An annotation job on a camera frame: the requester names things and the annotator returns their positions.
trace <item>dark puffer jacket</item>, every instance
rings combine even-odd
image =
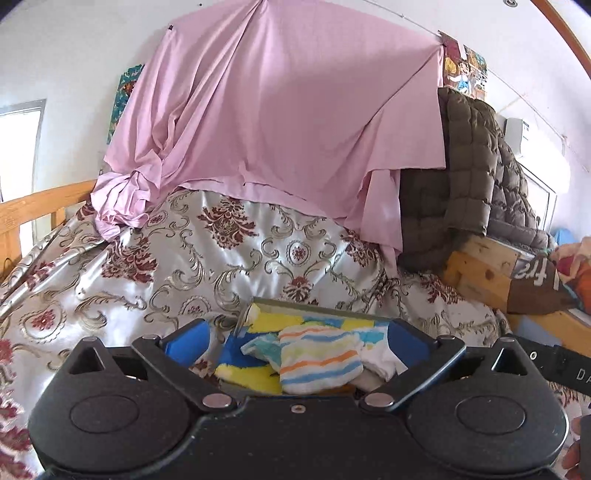
[[[439,89],[439,106],[446,169],[402,171],[404,251],[398,264],[410,271],[438,269],[470,233],[533,251],[554,247],[552,236],[537,229],[527,181],[495,111],[448,87]]]

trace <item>bed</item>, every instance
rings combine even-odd
[[[74,345],[94,335],[127,345],[196,317],[223,342],[252,296],[400,317],[429,335],[488,346],[509,330],[504,315],[467,301],[432,274],[385,274],[376,245],[330,219],[278,205],[178,189],[142,229],[111,243],[96,232],[93,181],[0,205],[0,471],[32,478],[29,412]],[[86,203],[66,220],[65,207]],[[18,225],[51,214],[53,231],[22,256]],[[211,377],[201,358],[192,370]],[[553,385],[571,417],[591,399]]]

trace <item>white air conditioner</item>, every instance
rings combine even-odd
[[[569,163],[546,137],[522,119],[507,119],[505,141],[527,177],[528,200],[540,218],[538,228],[549,231],[557,195],[569,191]]]

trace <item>hand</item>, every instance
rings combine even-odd
[[[573,432],[577,435],[581,435],[581,419],[579,417],[573,420],[572,428]],[[562,468],[568,470],[566,472],[565,478],[567,480],[582,480],[581,474],[579,472],[579,462],[581,461],[581,443],[580,441],[574,442],[569,451],[566,452],[566,455],[562,459]]]

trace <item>knotted pink fabric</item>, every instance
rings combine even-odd
[[[92,194],[106,239],[176,187],[325,215],[402,250],[401,168],[444,168],[441,46],[316,0],[225,2],[173,22]]]

